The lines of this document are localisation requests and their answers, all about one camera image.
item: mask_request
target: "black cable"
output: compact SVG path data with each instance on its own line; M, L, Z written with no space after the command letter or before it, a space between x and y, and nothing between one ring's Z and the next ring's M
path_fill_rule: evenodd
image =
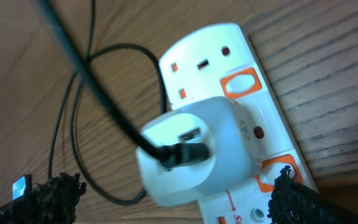
M38 0L38 4L44 13L50 28L53 30L56 39L61 44L62 49L66 53L67 58L76 67L78 73L86 86L93 92L100 104L116 121L118 126L127 134L136 144L138 144L147 154L156 158L160 162L166 162L171 156L171 151L158 150L152 143L144 138L128 119L121 113L116 104L110 99L106 91L101 87L99 81L94 77L91 69L79 55L78 49L75 47L72 39L64 29L63 24L56 15L49 0Z
M158 66L158 59L156 58L156 56L150 52L149 50L147 50L146 48L139 46L139 45L135 45L135 44L115 44L106 48L103 48L97 52L95 52L93 55L90 55L91 52L91 45L92 45L92 41L93 41L93 32L94 32L94 15L95 15L95 0L92 0L92 7L91 7L91 28L90 28L90 32L89 32L89 41L88 41L88 47L86 50L86 61L90 62L93 59L95 59L96 57L99 57L103 54L106 54L108 52L111 52L113 50L118 50L118 49L134 49L134 50L138 50L140 52L142 52L143 54L145 54L153 63L156 71L157 71L157 75L158 75L158 82L160 85L160 104L161 104L161 113L165 113L167 112L167 96L166 96L166 92L165 92L165 86L163 84L162 81L162 75L161 75L161 71L160 68ZM60 106L60 110L59 110L59 115L58 115L58 120L56 123L56 127L55 127L55 132L53 134L53 139L52 139L52 147L50 150L50 160L49 160L49 168L48 168L48 179L52 178L52 162L53 162L53 152L54 152L54 147L55 147L55 142L56 142L56 138L57 138L57 133L58 133L58 129L59 129L59 125L60 125L60 121L62 119L62 114L63 114L63 110L68 98L68 93L70 92L70 89L72 87L73 81L76 77L76 72L73 73L73 75L70 78L70 81L66 87L65 90L65 94L63 96L63 100L62 100L62 104ZM103 198L105 198L106 200L118 204L118 205L123 205L123 206L130 206L130 205L134 205L137 202L139 202L140 200L142 200L145 195L146 195L146 191L144 188L142 188L140 190L140 192L131 200L121 200L118 199L116 197L113 197L111 195L109 195L107 192L105 192L89 175L89 173L86 171L86 169L84 168L83 164L80 161L80 158L78 156L77 153L77 149L76 149L76 144L75 144L75 134L74 134L74 120L75 120L75 111L78 107L78 100L79 100L79 96L80 96L80 92L81 89L83 88L83 81L80 81L80 84L78 85L78 89L76 91L75 94L75 99L74 99L74 103L73 103L73 108L72 108L72 112L71 112L71 119L70 119L70 142L71 142L71 148L73 150L73 155L75 158L75 161L78 165L78 167L80 168L81 173L83 174L84 178L86 179L86 181L90 184L90 186L92 186L92 188L95 189L95 191L100 194L100 196L102 196Z

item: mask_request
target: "wood grain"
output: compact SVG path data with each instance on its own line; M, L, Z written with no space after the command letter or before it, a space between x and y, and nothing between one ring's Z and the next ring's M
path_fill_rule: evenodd
M84 50L90 1L55 1ZM160 57L188 33L236 22L248 34L272 83L321 193L358 213L358 1L96 1L93 50L118 42ZM158 116L155 71L147 58L119 50L93 69L139 128ZM47 180L53 127L73 69L30 0L0 0L0 206L11 185L31 173ZM71 110L72 95L68 109ZM78 113L81 156L98 184L131 198L141 188L134 148L84 91ZM79 172L60 129L53 174ZM158 208L149 197L133 207L113 205L92 189L77 208L79 223L201 223L195 203Z

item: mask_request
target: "white charger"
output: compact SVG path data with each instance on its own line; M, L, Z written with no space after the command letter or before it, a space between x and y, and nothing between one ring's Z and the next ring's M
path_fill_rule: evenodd
M156 147L203 143L210 158L165 169L138 148L147 193L160 206L173 206L216 194L257 175L262 163L250 127L253 123L247 110L223 96L186 105L149 122L142 134Z

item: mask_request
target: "wooden table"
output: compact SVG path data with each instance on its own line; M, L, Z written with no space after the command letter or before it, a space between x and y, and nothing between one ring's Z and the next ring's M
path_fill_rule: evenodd
M55 2L84 49L90 0ZM321 193L358 213L358 1L97 0L96 12L93 50L131 42L158 57L200 27L238 23L255 45ZM158 116L157 76L146 57L120 50L96 59L93 69L137 127ZM53 127L72 71L32 1L0 0L0 206L10 201L21 175L47 180ZM54 175L79 172L68 115ZM118 197L133 197L141 188L135 145L88 91L76 128L97 183ZM120 207L93 189L81 198L77 215L83 223L201 223L196 203L158 208L147 197Z

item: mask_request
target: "small electronic device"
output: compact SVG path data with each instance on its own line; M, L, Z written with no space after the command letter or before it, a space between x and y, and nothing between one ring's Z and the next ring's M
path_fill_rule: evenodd
M271 223L274 180L286 165L317 190L252 46L234 23L179 40L160 59L173 111L143 128L156 146L205 143L211 157L166 170L138 148L144 187L161 206L198 200L205 223Z
M26 174L12 184L12 199L15 200L24 195L26 189L31 190L31 175Z

